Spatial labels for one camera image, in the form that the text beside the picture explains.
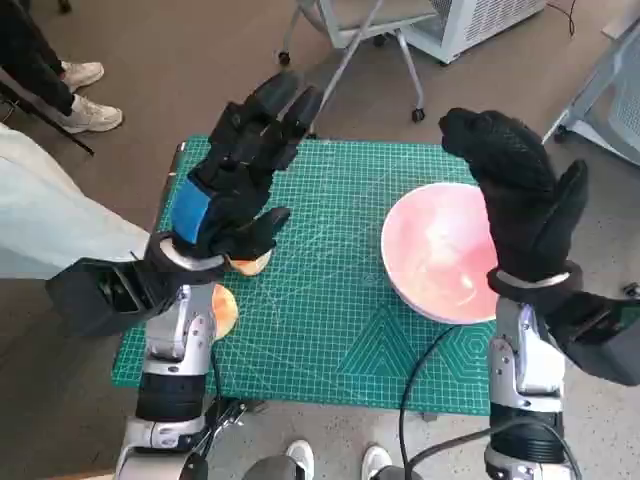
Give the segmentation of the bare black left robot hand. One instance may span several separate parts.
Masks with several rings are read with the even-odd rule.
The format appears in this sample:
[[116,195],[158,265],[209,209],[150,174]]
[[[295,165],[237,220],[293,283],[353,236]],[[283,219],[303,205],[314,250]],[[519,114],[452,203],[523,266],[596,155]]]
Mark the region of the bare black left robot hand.
[[324,97],[314,86],[297,88],[294,74],[280,72],[243,102],[227,104],[209,136],[208,153],[173,203],[171,237],[179,253],[254,260],[275,247],[291,212],[264,208],[273,175],[296,158]]

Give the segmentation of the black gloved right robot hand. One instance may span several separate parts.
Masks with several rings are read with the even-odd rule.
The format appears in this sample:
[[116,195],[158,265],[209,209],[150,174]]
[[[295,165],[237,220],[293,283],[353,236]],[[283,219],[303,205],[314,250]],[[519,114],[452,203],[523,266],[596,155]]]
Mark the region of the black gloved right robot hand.
[[586,162],[558,176],[541,137],[498,111],[452,108],[439,127],[443,149],[465,160],[482,191],[499,269],[530,283],[568,272],[588,199]]

